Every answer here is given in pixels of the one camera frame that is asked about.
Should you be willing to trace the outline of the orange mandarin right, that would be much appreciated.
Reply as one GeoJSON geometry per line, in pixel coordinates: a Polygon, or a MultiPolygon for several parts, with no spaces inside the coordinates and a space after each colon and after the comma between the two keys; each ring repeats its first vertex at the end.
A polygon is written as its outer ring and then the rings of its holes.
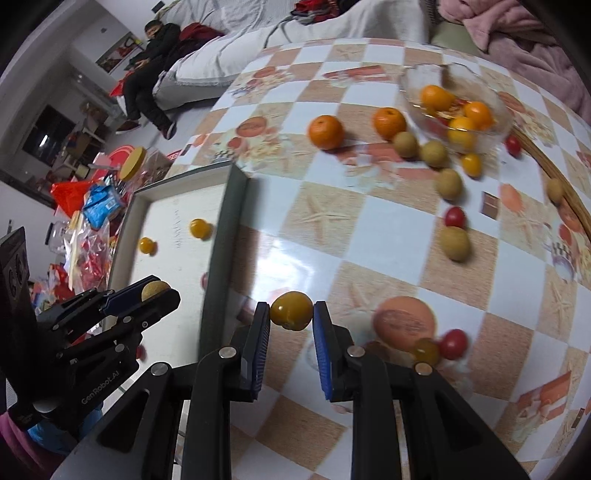
{"type": "Polygon", "coordinates": [[[383,140],[391,141],[394,136],[408,128],[403,113],[394,107],[381,107],[373,116],[374,129],[383,140]]]}

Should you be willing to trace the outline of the glass fruit bowl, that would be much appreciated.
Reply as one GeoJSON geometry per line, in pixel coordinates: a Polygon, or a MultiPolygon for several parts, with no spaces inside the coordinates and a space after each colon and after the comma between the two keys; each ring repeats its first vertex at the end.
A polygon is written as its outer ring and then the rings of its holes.
{"type": "Polygon", "coordinates": [[[486,103],[495,119],[490,129],[476,130],[477,143],[470,153],[487,153],[494,149],[505,140],[513,126],[512,114],[500,95],[464,65],[423,63],[407,67],[401,73],[399,87],[399,100],[413,124],[427,137],[453,150],[448,141],[448,125],[453,118],[465,116],[464,105],[468,102],[486,103]],[[427,85],[439,85],[456,97],[450,110],[435,112],[421,106],[421,91],[427,85]]]}

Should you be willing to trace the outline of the orange in bowl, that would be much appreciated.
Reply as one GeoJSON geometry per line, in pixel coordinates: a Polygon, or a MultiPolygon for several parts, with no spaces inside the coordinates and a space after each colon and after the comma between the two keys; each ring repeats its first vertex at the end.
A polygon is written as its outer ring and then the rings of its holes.
{"type": "Polygon", "coordinates": [[[495,119],[489,106],[481,101],[471,101],[464,105],[465,116],[470,119],[478,130],[490,129],[495,119]]]}
{"type": "Polygon", "coordinates": [[[448,111],[453,106],[456,97],[439,85],[425,86],[420,95],[421,106],[430,111],[448,111]]]}

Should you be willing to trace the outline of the orange mandarin left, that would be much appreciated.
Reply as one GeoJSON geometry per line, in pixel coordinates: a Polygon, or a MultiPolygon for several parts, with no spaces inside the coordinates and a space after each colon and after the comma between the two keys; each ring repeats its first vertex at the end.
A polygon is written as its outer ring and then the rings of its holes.
{"type": "Polygon", "coordinates": [[[335,150],[345,140],[345,128],[335,116],[321,115],[308,126],[308,138],[318,149],[335,150]]]}

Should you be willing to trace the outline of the red cherry tomato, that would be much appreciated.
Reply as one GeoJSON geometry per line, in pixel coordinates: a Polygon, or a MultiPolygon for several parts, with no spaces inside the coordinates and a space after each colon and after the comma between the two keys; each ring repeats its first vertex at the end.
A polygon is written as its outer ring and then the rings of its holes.
{"type": "Polygon", "coordinates": [[[448,331],[439,342],[440,355],[447,360],[458,360],[462,358],[468,347],[468,336],[461,329],[448,331]]]}

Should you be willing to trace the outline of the white grey sofa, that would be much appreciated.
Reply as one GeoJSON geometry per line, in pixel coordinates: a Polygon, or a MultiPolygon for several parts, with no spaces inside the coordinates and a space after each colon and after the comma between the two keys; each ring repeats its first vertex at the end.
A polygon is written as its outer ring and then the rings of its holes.
{"type": "Polygon", "coordinates": [[[426,43],[428,20],[418,1],[359,1],[333,19],[303,25],[276,19],[269,26],[247,27],[208,41],[162,73],[153,96],[164,110],[214,99],[263,50],[308,41],[384,38],[426,43]]]}

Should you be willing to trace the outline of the yellow fruit in bowl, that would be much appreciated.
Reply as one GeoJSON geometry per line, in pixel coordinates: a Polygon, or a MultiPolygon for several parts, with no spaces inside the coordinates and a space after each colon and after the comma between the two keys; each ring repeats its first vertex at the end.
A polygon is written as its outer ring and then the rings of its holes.
{"type": "Polygon", "coordinates": [[[470,153],[477,143],[475,122],[465,116],[453,118],[448,125],[448,141],[459,152],[470,153]]]}

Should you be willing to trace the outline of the tan longan beside tomato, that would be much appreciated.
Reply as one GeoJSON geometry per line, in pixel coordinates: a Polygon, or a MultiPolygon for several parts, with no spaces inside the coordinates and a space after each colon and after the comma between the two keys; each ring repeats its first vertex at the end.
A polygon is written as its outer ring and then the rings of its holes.
{"type": "Polygon", "coordinates": [[[459,227],[445,226],[439,236],[439,243],[444,254],[452,261],[466,261],[472,251],[469,235],[459,227]]]}

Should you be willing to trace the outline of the pink blanket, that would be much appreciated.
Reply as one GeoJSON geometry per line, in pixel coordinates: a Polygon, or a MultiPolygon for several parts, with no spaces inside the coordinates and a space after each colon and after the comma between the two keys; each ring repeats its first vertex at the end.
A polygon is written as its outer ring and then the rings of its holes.
{"type": "Polygon", "coordinates": [[[544,88],[585,122],[590,93],[542,22],[518,1],[439,1],[438,13],[463,26],[483,56],[544,88]]]}

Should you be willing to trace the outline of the yellow tomato tray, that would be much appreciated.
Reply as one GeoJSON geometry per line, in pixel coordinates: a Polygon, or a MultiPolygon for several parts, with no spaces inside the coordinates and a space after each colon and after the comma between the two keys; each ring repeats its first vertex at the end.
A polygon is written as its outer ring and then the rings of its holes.
{"type": "Polygon", "coordinates": [[[144,255],[152,255],[156,250],[156,242],[148,237],[142,237],[138,241],[138,250],[144,255]]]}

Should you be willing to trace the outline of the small red tomato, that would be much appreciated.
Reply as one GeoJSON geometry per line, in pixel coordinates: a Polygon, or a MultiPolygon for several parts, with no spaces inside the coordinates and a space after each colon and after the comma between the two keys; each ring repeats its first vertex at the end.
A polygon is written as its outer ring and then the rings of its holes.
{"type": "Polygon", "coordinates": [[[446,227],[455,227],[465,229],[467,227],[467,216],[461,207],[450,207],[444,215],[444,224],[446,227]]]}

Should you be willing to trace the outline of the blue snack packet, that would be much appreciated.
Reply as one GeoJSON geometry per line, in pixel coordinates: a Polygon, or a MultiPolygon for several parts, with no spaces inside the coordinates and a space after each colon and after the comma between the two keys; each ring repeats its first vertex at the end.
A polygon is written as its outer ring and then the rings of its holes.
{"type": "Polygon", "coordinates": [[[124,207],[119,193],[112,185],[95,183],[88,190],[82,214],[93,230],[116,216],[124,207]]]}

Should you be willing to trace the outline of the seated person in black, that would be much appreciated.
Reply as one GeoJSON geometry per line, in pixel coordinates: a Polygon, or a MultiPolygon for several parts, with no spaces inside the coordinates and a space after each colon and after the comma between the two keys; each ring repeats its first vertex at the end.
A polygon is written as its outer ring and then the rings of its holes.
{"type": "Polygon", "coordinates": [[[127,120],[116,133],[138,128],[140,117],[144,116],[166,140],[170,140],[175,135],[176,123],[157,105],[153,88],[160,74],[168,68],[167,61],[179,42],[181,29],[174,23],[151,20],[145,25],[144,32],[147,45],[142,53],[129,61],[131,73],[124,79],[122,87],[127,120]]]}

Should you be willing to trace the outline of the tan longan on stick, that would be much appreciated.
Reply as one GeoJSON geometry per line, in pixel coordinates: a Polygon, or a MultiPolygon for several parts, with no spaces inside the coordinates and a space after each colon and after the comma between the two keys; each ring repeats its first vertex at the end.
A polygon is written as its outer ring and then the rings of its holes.
{"type": "Polygon", "coordinates": [[[546,194],[548,199],[555,206],[560,206],[564,198],[564,187],[557,178],[551,178],[546,183],[546,194]]]}

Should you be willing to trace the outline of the tan longan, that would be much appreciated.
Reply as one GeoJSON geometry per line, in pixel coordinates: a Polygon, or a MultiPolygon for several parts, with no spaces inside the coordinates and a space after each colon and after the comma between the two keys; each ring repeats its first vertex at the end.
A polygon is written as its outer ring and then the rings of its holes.
{"type": "Polygon", "coordinates": [[[419,151],[420,159],[433,169],[446,168],[449,164],[449,153],[446,146],[437,141],[431,140],[424,143],[419,151]]]}
{"type": "Polygon", "coordinates": [[[160,294],[163,291],[166,291],[170,288],[170,286],[161,280],[154,280],[147,283],[141,291],[141,301],[146,302],[150,298],[154,297],[155,295],[160,294]]]}
{"type": "Polygon", "coordinates": [[[462,196],[464,184],[455,170],[447,168],[439,172],[435,180],[435,188],[444,200],[455,202],[462,196]]]}
{"type": "Polygon", "coordinates": [[[399,132],[393,139],[394,149],[404,159],[415,158],[419,151],[417,138],[408,131],[399,132]]]}
{"type": "Polygon", "coordinates": [[[546,183],[546,194],[548,199],[555,206],[560,206],[564,198],[564,187],[557,178],[551,178],[546,183]]]}
{"type": "Polygon", "coordinates": [[[439,243],[444,254],[452,261],[466,261],[472,251],[469,235],[459,227],[445,226],[439,236],[439,243]]]}

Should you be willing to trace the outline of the plastic jar yellow lid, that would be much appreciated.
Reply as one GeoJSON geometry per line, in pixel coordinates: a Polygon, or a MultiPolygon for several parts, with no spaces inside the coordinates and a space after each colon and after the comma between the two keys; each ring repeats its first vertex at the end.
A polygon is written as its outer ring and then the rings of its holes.
{"type": "Polygon", "coordinates": [[[118,172],[122,191],[132,195],[136,190],[162,180],[171,165],[171,160],[157,149],[134,148],[118,172]]]}

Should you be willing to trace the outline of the orange mandarin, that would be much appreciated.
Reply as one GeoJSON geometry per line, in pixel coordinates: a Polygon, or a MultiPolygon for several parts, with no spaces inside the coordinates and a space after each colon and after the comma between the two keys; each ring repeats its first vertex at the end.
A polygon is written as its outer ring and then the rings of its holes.
{"type": "Polygon", "coordinates": [[[345,128],[335,116],[321,115],[308,126],[308,138],[318,149],[335,150],[345,140],[345,128]]]}
{"type": "Polygon", "coordinates": [[[373,116],[374,129],[383,140],[391,141],[394,136],[408,128],[403,113],[394,107],[381,107],[373,116]]]}

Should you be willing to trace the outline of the dark yellow cherry tomato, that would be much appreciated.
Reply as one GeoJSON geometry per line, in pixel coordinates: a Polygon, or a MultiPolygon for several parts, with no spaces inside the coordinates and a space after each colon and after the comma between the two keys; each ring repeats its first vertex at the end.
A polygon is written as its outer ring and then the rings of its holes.
{"type": "Polygon", "coordinates": [[[416,362],[427,363],[432,367],[436,367],[441,360],[439,345],[430,338],[417,340],[412,347],[411,353],[416,362]]]}

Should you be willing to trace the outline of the white shallow box tray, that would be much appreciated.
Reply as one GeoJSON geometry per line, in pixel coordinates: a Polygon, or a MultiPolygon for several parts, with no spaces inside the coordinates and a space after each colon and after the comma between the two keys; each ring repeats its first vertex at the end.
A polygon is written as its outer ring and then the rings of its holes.
{"type": "Polygon", "coordinates": [[[173,367],[199,360],[223,343],[235,238],[249,178],[235,164],[221,162],[137,190],[124,217],[109,277],[120,290],[148,275],[180,295],[178,308],[143,334],[142,368],[173,367]],[[194,238],[190,222],[211,223],[207,240],[194,238]],[[156,242],[152,255],[138,241],[156,242]]]}

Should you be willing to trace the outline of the long wooden stick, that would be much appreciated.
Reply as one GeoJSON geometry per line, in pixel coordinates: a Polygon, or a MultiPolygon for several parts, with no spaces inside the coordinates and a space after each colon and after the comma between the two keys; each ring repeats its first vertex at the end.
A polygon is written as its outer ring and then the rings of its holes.
{"type": "Polygon", "coordinates": [[[566,179],[551,159],[518,127],[514,126],[510,133],[520,142],[522,148],[537,162],[551,182],[551,191],[561,193],[561,198],[570,206],[580,222],[587,237],[591,235],[590,213],[586,209],[574,187],[566,179]]]}

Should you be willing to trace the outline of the orange in bowl right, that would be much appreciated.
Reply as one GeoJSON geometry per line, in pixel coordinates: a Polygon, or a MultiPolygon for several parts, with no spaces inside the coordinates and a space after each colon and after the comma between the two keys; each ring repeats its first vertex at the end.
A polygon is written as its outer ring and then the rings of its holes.
{"type": "Polygon", "coordinates": [[[489,106],[481,101],[471,101],[464,105],[465,116],[470,119],[478,130],[490,129],[495,119],[489,106]]]}

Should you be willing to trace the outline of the orange in bowl left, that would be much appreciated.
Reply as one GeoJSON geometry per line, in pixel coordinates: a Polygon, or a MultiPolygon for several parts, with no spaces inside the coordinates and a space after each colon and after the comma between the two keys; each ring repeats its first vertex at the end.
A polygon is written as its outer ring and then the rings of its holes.
{"type": "Polygon", "coordinates": [[[420,95],[421,106],[430,111],[448,111],[453,106],[456,97],[439,85],[425,86],[420,95]]]}

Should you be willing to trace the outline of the red tomato by stick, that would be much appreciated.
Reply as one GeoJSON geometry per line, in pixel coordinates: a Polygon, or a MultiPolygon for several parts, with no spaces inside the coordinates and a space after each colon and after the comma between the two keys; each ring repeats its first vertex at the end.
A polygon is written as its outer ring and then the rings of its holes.
{"type": "Polygon", "coordinates": [[[514,158],[519,158],[522,153],[522,145],[515,135],[508,135],[505,139],[507,152],[514,158]]]}

